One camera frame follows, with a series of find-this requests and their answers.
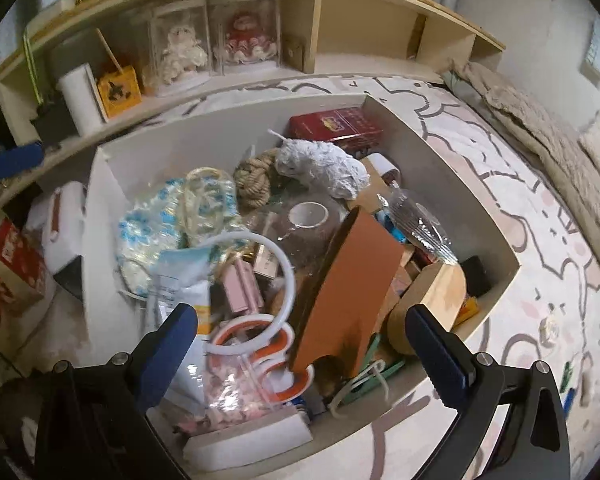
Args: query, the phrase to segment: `blue gripper pad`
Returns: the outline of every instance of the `blue gripper pad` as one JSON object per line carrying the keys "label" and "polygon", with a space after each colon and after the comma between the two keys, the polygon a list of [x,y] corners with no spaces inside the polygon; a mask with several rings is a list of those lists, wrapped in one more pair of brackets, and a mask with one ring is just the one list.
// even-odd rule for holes
{"label": "blue gripper pad", "polygon": [[471,353],[464,343],[455,334],[444,330],[429,309],[422,304],[407,310],[404,331],[442,403],[448,408],[461,410],[475,377]]}
{"label": "blue gripper pad", "polygon": [[156,332],[138,343],[131,354],[127,383],[141,413],[160,402],[197,331],[196,310],[181,303]]}
{"label": "blue gripper pad", "polygon": [[0,180],[42,164],[45,152],[40,142],[0,152]]}

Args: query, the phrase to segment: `crumpled white paper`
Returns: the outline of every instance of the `crumpled white paper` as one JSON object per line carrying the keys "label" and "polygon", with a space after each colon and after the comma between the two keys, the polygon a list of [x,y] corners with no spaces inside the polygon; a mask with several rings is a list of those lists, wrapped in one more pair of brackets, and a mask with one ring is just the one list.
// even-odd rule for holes
{"label": "crumpled white paper", "polygon": [[330,142],[285,139],[276,157],[276,171],[344,200],[355,199],[369,186],[364,164]]}

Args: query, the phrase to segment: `white plastic ring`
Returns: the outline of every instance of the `white plastic ring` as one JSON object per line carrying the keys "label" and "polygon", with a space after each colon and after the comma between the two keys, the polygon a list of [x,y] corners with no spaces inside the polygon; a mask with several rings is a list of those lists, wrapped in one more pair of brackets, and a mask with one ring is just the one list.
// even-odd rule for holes
{"label": "white plastic ring", "polygon": [[286,257],[284,251],[268,238],[262,235],[257,235],[256,233],[252,233],[250,231],[234,231],[220,233],[219,235],[213,236],[198,245],[198,247],[213,246],[222,244],[224,242],[230,242],[232,240],[251,240],[264,245],[267,249],[271,250],[271,252],[278,259],[278,263],[280,264],[280,268],[282,269],[282,273],[284,275],[285,295],[282,299],[282,306],[280,307],[280,312],[278,315],[273,319],[271,324],[263,330],[263,332],[258,334],[253,339],[249,339],[248,341],[237,345],[216,345],[213,343],[208,343],[206,345],[206,351],[210,354],[216,355],[251,354],[269,344],[269,341],[271,341],[280,331],[280,329],[282,329],[282,325],[289,317],[291,309],[294,305],[294,300],[296,298],[296,279],[293,268],[291,267],[291,262],[289,261],[289,258]]}

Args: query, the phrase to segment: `small pink case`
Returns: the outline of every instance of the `small pink case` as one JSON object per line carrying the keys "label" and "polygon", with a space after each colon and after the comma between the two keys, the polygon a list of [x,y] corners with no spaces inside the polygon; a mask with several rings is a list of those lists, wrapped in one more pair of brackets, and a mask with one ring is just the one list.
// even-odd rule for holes
{"label": "small pink case", "polygon": [[236,260],[222,277],[224,293],[234,314],[257,314],[264,306],[253,267],[243,260]]}

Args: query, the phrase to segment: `white foam block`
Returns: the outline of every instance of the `white foam block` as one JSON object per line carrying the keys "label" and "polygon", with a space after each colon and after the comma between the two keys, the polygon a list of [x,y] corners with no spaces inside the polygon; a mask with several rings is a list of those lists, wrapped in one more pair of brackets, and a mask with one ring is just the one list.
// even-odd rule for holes
{"label": "white foam block", "polygon": [[183,456],[198,471],[217,471],[265,460],[312,439],[298,410],[285,406],[257,420],[192,436]]}

